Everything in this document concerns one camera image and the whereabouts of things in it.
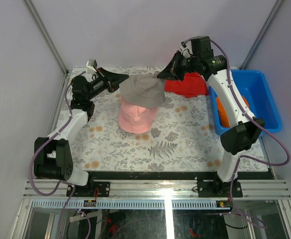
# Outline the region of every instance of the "fern pattern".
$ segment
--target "fern pattern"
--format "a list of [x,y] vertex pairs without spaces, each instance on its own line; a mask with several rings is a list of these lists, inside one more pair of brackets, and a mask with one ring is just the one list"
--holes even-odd
[[[161,71],[162,67],[105,68],[129,75]],[[72,79],[85,68],[74,68]],[[83,75],[89,81],[91,75]],[[213,127],[209,96],[185,98],[165,93],[149,132],[132,134],[118,124],[120,90],[110,94],[103,91],[93,99],[95,112],[70,145],[74,166],[98,171],[213,171],[207,162],[221,160],[223,147]],[[67,99],[72,99],[71,90]],[[57,126],[69,117],[65,102],[61,105]],[[263,160],[259,141],[249,155]],[[263,164],[243,159],[240,171],[267,171]]]

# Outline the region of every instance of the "pink cap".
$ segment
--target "pink cap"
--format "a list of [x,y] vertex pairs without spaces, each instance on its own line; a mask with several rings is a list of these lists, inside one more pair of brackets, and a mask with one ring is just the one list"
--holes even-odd
[[130,104],[121,97],[119,109],[119,125],[130,133],[145,133],[151,129],[151,124],[156,117],[158,107],[144,108]]

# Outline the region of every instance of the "white wall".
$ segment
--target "white wall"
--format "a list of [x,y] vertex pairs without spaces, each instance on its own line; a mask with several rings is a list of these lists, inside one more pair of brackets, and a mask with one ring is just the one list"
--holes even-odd
[[0,239],[8,238],[62,77],[23,2],[0,0]]
[[33,0],[68,68],[164,66],[208,35],[243,63],[276,0]]
[[[278,136],[291,151],[291,0],[287,1],[249,66],[265,73],[283,121]],[[285,160],[281,147],[266,137],[270,156],[274,162]],[[285,178],[291,191],[291,162],[285,167],[275,168],[279,177]]]

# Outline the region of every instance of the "red cloth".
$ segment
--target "red cloth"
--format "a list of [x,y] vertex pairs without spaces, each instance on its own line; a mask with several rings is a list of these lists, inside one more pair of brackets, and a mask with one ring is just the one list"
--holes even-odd
[[165,82],[165,91],[174,92],[186,98],[197,97],[198,95],[209,95],[205,80],[198,73],[187,73],[183,81]]

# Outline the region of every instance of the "blue plastic tray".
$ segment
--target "blue plastic tray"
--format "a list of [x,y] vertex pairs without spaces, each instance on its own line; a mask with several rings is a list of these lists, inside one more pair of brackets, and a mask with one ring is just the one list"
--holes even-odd
[[[279,132],[282,129],[282,122],[264,74],[260,71],[232,70],[232,75],[239,92],[246,98],[255,116],[264,119],[265,128],[269,132]],[[221,125],[216,105],[217,95],[211,87],[209,91],[215,132],[221,135],[229,128]]]

